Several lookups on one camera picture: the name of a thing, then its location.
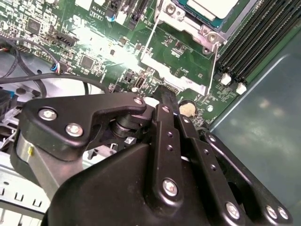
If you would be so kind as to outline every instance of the screw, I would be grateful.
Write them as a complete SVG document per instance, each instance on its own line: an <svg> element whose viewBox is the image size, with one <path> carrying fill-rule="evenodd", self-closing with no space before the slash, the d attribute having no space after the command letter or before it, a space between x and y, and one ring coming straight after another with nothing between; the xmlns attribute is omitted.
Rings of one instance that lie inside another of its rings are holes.
<svg viewBox="0 0 301 226"><path fill-rule="evenodd" d="M277 213L273 210L273 208L266 206L266 209L272 218L277 219Z"/></svg>
<svg viewBox="0 0 301 226"><path fill-rule="evenodd" d="M208 55L210 53L210 50L207 48L203 48L203 54Z"/></svg>
<svg viewBox="0 0 301 226"><path fill-rule="evenodd" d="M184 119L184 122L189 123L189 119L188 118L183 117L183 119Z"/></svg>
<svg viewBox="0 0 301 226"><path fill-rule="evenodd" d="M209 40L209 42L214 42L215 39L216 39L216 35L215 35L215 34L210 34L210 35L208 35L208 40Z"/></svg>
<svg viewBox="0 0 301 226"><path fill-rule="evenodd" d="M66 132L72 137L80 137L84 133L83 128L76 123L70 123L66 127Z"/></svg>
<svg viewBox="0 0 301 226"><path fill-rule="evenodd" d="M163 106L162 109L163 109L165 112L167 112L167 113L169 112L169 108L166 107L166 106Z"/></svg>
<svg viewBox="0 0 301 226"><path fill-rule="evenodd" d="M57 118L57 114L51 109L42 109L39 111L39 117L46 121L52 121Z"/></svg>
<svg viewBox="0 0 301 226"><path fill-rule="evenodd" d="M239 211L233 203L227 202L226 203L226 209L227 209L227 211L228 211L228 213L230 214L231 217L233 217L236 220L239 219Z"/></svg>
<svg viewBox="0 0 301 226"><path fill-rule="evenodd" d="M209 139L212 141L212 142L215 142L216 139L212 136L212 135L209 135Z"/></svg>
<svg viewBox="0 0 301 226"><path fill-rule="evenodd" d="M169 179L163 181L163 189L169 196L176 196L178 194L178 188L175 183Z"/></svg>
<svg viewBox="0 0 301 226"><path fill-rule="evenodd" d="M137 104L139 104L139 105L142 105L142 104L143 104L142 100L141 100L140 98L138 98L138 97L135 97L135 98L134 98L134 101L135 101Z"/></svg>
<svg viewBox="0 0 301 226"><path fill-rule="evenodd" d="M166 13L169 15L172 15L172 14L174 14L174 12L175 12L175 6L173 4L169 4L166 7Z"/></svg>
<svg viewBox="0 0 301 226"><path fill-rule="evenodd" d="M285 212L285 210L283 209L283 208L281 208L281 207L278 207L278 211L279 211L279 213L280 213L280 215L284 218L284 219L288 219L288 215L287 215L287 213Z"/></svg>

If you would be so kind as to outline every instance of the wire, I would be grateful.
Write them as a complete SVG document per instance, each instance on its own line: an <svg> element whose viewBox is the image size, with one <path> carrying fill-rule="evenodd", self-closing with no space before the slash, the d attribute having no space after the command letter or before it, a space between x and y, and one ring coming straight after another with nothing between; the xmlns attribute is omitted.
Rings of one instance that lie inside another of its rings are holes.
<svg viewBox="0 0 301 226"><path fill-rule="evenodd" d="M13 54L14 54L15 60L12 63L12 65L11 65L10 69L8 70L8 72L5 75L1 76L2 78L6 78L6 77L10 76L12 74L12 72L14 72L14 70L16 69L16 67L18 65L18 60L17 60L16 56L20 55L20 53L19 53L19 51L17 49L17 46L14 43L10 42L8 44L11 45L12 48L11 49L9 49L9 48L1 48L0 52L13 50L14 51Z"/></svg>
<svg viewBox="0 0 301 226"><path fill-rule="evenodd" d="M20 65L20 67L22 68L22 70L29 76L29 77L33 77L33 76L37 76L32 70L30 70L26 64L24 63L21 55L19 55L17 57L18 63ZM47 89L45 84L41 81L41 80L36 80L34 81L34 83L38 86L40 92L41 92L41 97L42 98L46 98L47 97Z"/></svg>
<svg viewBox="0 0 301 226"><path fill-rule="evenodd" d="M30 76L30 77L17 77L17 78L0 78L0 84L9 84L9 83L16 83L16 82L24 82L24 81L35 81L35 80L40 80L40 79L73 79L73 80L78 80L78 81L82 81L85 83L89 83L101 90L103 90L105 93L109 93L108 88L95 81L92 79L88 79L88 78L83 78L83 77L79 77L76 75L70 75L70 74L62 74L62 75L57 75L55 73L46 73L46 74L38 74L35 76Z"/></svg>
<svg viewBox="0 0 301 226"><path fill-rule="evenodd" d="M84 84L84 89L85 89L85 95L89 95L89 86L86 82L83 82Z"/></svg>
<svg viewBox="0 0 301 226"><path fill-rule="evenodd" d="M53 70L53 68L51 68L50 70L51 71L54 71L56 73L60 73L60 63L59 61L47 50L45 49L43 46L41 46L40 44L34 42L34 41L31 41L31 40L28 40L28 39L24 39L24 38L12 38L12 37L8 37L7 38L8 40L11 40L11 41L24 41L24 42L28 42L30 44L32 44L33 46L36 46L38 48L40 48L41 50L43 50L52 60L53 62L55 63L55 70Z"/></svg>
<svg viewBox="0 0 301 226"><path fill-rule="evenodd" d="M50 56L50 58L51 58L56 64L59 63L58 60L57 60L57 59L56 59L56 58L55 58L55 57L54 57L47 49L45 49L44 47L42 47L40 44L35 43L34 41L31 41L31 40L28 40L28 39L24 39L24 38L11 38L11 37L8 37L8 39L11 40L11 41L24 41L24 42L28 42L28 43L30 43L30 44L32 44L32 45L34 45L34 46L40 48L40 49L43 50L45 53L47 53L47 54Z"/></svg>

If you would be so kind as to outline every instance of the black bracket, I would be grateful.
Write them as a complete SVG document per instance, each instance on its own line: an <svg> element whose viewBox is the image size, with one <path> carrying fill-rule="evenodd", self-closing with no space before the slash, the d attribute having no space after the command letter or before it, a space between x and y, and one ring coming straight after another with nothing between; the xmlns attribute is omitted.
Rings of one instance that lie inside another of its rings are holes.
<svg viewBox="0 0 301 226"><path fill-rule="evenodd" d="M144 198L158 215L173 215L184 201L179 131L169 106L159 104L151 128Z"/></svg>
<svg viewBox="0 0 301 226"><path fill-rule="evenodd" d="M47 121L39 116L42 109L57 117ZM85 150L99 146L111 120L120 115L142 114L144 101L133 93L111 93L78 97L35 99L25 104L20 128L24 138L58 159L73 161ZM66 133L70 123L81 126L79 137Z"/></svg>

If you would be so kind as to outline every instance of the white connector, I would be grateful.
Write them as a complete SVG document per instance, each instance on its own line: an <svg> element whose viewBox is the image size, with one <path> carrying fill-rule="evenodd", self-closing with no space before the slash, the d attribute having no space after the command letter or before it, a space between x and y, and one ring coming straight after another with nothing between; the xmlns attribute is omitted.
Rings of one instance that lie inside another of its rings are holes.
<svg viewBox="0 0 301 226"><path fill-rule="evenodd" d="M231 82L231 77L228 73L224 73L221 78L221 84L227 86Z"/></svg>
<svg viewBox="0 0 301 226"><path fill-rule="evenodd" d="M242 95L244 92L246 92L246 86L243 84L243 83L239 83L238 84L238 87L236 89L236 92L239 94L239 95Z"/></svg>

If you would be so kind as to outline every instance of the black connector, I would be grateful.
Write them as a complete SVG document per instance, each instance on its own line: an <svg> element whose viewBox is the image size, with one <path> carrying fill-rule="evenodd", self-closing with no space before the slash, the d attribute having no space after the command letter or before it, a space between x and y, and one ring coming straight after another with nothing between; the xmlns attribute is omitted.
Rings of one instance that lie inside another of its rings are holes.
<svg viewBox="0 0 301 226"><path fill-rule="evenodd" d="M17 106L17 98L14 92L0 89L0 121L9 110Z"/></svg>

